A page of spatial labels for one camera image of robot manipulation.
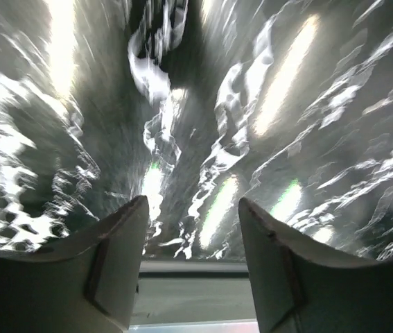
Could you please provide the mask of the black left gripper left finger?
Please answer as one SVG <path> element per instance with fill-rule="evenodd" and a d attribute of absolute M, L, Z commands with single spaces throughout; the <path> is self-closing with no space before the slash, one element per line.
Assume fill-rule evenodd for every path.
<path fill-rule="evenodd" d="M 148 219 L 137 196 L 33 253 L 0 250 L 0 332 L 126 332 Z"/>

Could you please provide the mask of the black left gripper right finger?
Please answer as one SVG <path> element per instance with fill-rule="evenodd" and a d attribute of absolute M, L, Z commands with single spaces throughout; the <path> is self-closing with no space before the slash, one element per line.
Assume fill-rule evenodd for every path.
<path fill-rule="evenodd" d="M 393 258 L 336 250 L 246 198 L 238 215 L 261 332 L 393 332 Z"/>

